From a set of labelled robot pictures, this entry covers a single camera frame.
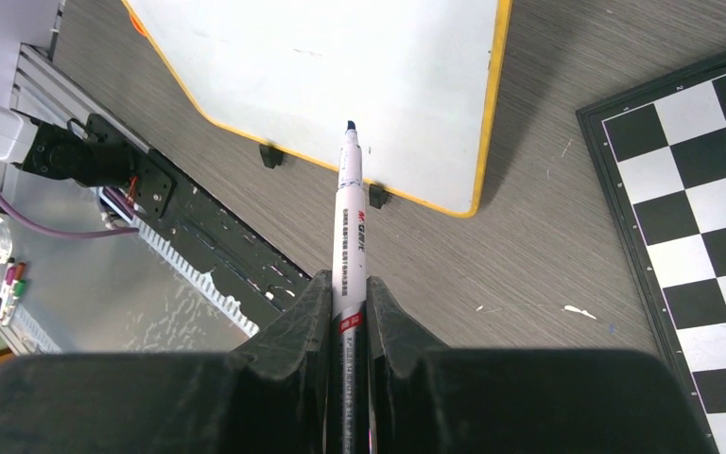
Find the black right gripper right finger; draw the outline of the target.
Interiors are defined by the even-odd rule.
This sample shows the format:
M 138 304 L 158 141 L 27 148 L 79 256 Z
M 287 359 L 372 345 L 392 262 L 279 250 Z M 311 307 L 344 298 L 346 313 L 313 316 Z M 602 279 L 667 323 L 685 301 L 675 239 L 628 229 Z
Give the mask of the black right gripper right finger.
M 708 453 L 665 365 L 623 349 L 463 348 L 367 283 L 379 453 Z

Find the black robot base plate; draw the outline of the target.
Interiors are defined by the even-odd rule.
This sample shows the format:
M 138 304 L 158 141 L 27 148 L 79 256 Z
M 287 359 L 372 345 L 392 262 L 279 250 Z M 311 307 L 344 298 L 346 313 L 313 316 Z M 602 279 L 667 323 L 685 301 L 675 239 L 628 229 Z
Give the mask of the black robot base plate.
M 133 153 L 123 193 L 139 236 L 248 336 L 294 305 L 310 275 L 161 152 L 92 113 L 90 141 Z

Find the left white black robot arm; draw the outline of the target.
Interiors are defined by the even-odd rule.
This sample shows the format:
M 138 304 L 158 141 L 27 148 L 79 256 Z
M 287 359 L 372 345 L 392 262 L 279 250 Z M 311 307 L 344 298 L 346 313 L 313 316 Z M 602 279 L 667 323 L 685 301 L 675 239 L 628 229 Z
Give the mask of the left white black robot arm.
M 0 106 L 0 162 L 84 187 L 126 187 L 137 175 L 139 152 L 99 119 L 71 118 L 61 127 Z

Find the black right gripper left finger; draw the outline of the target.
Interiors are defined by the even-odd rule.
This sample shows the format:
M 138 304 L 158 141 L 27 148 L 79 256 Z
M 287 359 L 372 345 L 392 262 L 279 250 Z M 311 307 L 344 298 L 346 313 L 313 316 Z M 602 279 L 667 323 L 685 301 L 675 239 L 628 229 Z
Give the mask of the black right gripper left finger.
M 322 453 L 329 271 L 222 352 L 21 356 L 0 367 L 0 453 Z

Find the yellow framed whiteboard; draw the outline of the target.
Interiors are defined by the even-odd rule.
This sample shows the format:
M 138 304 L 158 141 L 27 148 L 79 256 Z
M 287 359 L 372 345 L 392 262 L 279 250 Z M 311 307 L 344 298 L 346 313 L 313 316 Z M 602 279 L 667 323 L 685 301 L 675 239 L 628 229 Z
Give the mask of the yellow framed whiteboard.
M 128 1 L 211 124 L 456 218 L 483 193 L 509 1 Z

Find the white blue whiteboard marker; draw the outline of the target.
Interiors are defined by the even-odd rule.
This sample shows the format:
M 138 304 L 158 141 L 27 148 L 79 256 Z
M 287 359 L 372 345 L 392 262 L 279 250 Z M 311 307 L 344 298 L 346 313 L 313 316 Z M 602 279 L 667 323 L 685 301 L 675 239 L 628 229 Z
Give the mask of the white blue whiteboard marker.
M 327 453 L 370 451 L 367 279 L 362 148 L 350 120 L 339 154 L 335 198 Z

